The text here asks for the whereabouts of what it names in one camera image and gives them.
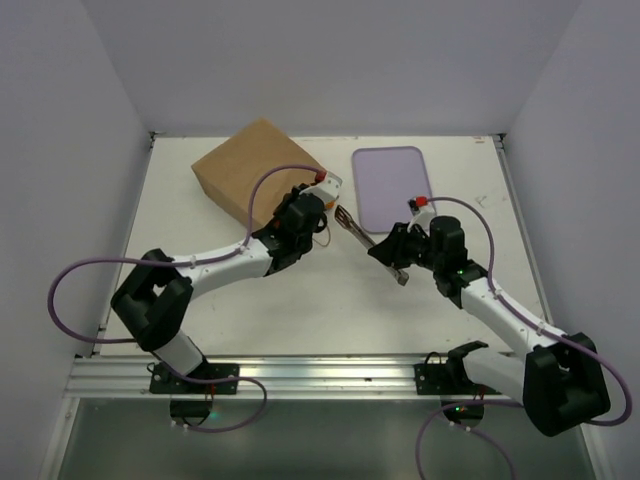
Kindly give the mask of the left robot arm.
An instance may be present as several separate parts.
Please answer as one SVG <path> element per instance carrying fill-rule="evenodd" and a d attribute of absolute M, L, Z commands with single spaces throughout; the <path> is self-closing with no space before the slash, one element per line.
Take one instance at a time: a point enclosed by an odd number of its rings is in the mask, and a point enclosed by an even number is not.
<path fill-rule="evenodd" d="M 313 247 L 313 235 L 326 227 L 326 211 L 339 196 L 341 183 L 326 177 L 286 194 L 272 219 L 230 247 L 169 257 L 147 252 L 111 298 L 111 308 L 135 343 L 160 360 L 185 392 L 201 390 L 209 364 L 181 330 L 189 303 L 235 282 L 262 278 L 296 263 Z"/>

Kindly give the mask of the metal kitchen tongs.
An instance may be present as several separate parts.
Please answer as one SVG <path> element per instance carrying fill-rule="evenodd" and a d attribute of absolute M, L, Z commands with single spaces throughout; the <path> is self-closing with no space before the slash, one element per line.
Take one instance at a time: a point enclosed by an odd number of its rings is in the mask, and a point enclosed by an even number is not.
<path fill-rule="evenodd" d="M 366 250 L 376 245 L 373 239 L 357 224 L 351 214 L 342 205 L 335 207 L 334 219 L 343 229 L 351 233 Z M 405 271 L 389 266 L 384 266 L 384 268 L 400 286 L 405 286 L 408 283 L 409 275 Z"/>

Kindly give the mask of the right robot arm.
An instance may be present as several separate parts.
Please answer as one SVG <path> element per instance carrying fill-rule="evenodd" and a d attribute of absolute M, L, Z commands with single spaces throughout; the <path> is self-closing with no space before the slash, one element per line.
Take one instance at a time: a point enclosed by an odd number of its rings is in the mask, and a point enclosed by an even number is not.
<path fill-rule="evenodd" d="M 568 336 L 530 314 L 516 316 L 490 289 L 487 270 L 468 256 L 461 223 L 437 216 L 427 229 L 397 223 L 371 257 L 396 269 L 416 265 L 432 272 L 440 294 L 488 326 L 512 350 L 506 357 L 474 341 L 450 350 L 445 379 L 451 389 L 490 387 L 524 407 L 533 425 L 555 436 L 607 413 L 611 402 L 595 345 L 582 333 Z"/>

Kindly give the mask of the brown paper bag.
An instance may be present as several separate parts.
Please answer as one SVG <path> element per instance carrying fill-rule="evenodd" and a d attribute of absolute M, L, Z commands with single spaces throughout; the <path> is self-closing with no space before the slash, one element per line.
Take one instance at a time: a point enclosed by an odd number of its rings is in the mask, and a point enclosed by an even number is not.
<path fill-rule="evenodd" d="M 264 227 L 293 188 L 325 168 L 266 119 L 258 119 L 192 165 L 204 193 L 251 231 Z"/>

